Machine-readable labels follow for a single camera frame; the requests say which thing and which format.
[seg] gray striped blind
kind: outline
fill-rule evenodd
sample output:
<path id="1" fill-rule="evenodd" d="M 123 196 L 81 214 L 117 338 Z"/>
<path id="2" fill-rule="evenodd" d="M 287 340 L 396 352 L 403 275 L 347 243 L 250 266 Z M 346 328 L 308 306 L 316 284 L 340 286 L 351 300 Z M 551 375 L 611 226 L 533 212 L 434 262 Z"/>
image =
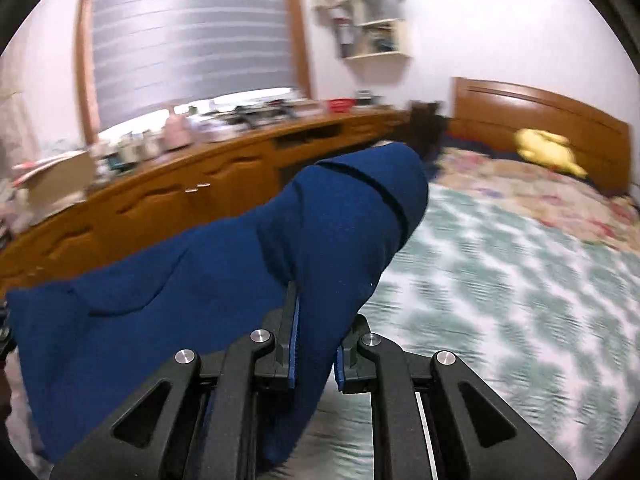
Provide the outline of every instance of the gray striped blind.
<path id="1" fill-rule="evenodd" d="M 286 0 L 94 0 L 100 129 L 219 95 L 295 86 Z"/>

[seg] red basket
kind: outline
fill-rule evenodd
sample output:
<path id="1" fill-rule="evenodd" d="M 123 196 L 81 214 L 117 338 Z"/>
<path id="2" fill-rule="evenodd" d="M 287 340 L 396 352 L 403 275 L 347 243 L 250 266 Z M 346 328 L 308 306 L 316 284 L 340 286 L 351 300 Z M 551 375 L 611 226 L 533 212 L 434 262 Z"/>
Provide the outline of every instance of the red basket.
<path id="1" fill-rule="evenodd" d="M 329 99 L 326 102 L 326 107 L 332 114 L 342 114 L 351 110 L 354 104 L 356 104 L 356 99 Z"/>

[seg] wooden headboard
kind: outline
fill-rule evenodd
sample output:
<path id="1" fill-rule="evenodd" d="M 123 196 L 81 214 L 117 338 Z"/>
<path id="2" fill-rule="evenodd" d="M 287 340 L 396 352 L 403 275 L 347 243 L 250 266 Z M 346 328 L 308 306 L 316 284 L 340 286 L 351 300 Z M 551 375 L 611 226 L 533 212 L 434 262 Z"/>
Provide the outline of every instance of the wooden headboard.
<path id="1" fill-rule="evenodd" d="M 515 152 L 521 128 L 567 137 L 577 163 L 605 194 L 628 192 L 629 126 L 589 105 L 529 86 L 454 78 L 451 133 Z"/>

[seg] metal pivot bolt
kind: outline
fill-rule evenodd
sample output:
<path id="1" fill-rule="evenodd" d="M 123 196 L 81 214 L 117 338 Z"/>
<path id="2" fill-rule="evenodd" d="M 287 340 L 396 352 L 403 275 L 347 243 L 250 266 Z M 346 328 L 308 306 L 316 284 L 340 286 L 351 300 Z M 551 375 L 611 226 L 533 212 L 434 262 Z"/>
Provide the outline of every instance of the metal pivot bolt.
<path id="1" fill-rule="evenodd" d="M 254 343 L 264 343 L 265 341 L 268 341 L 270 337 L 271 332 L 263 328 L 259 328 L 258 330 L 251 332 L 251 341 Z"/>
<path id="2" fill-rule="evenodd" d="M 438 352 L 438 354 L 436 355 L 436 359 L 440 364 L 452 365 L 456 362 L 456 355 L 453 352 L 445 350 L 444 352 Z"/>
<path id="3" fill-rule="evenodd" d="M 181 365 L 185 365 L 193 361 L 195 357 L 196 357 L 196 354 L 193 350 L 184 349 L 184 350 L 180 350 L 175 355 L 175 360 L 178 361 Z"/>
<path id="4" fill-rule="evenodd" d="M 382 341 L 382 339 L 380 339 L 380 336 L 378 334 L 373 334 L 371 332 L 362 336 L 361 339 L 362 339 L 362 343 L 365 344 L 366 346 L 376 346 L 376 345 L 379 345 L 380 342 Z"/>

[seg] yellow plush toy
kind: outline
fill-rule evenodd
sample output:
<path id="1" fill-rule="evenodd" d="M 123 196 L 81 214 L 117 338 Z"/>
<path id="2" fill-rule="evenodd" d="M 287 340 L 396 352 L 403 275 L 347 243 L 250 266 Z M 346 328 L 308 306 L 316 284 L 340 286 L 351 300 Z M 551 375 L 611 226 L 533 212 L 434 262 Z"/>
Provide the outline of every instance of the yellow plush toy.
<path id="1" fill-rule="evenodd" d="M 553 170 L 573 173 L 584 178 L 587 172 L 575 163 L 574 152 L 566 137 L 550 134 L 544 130 L 518 130 L 515 133 L 518 154 L 534 164 Z"/>

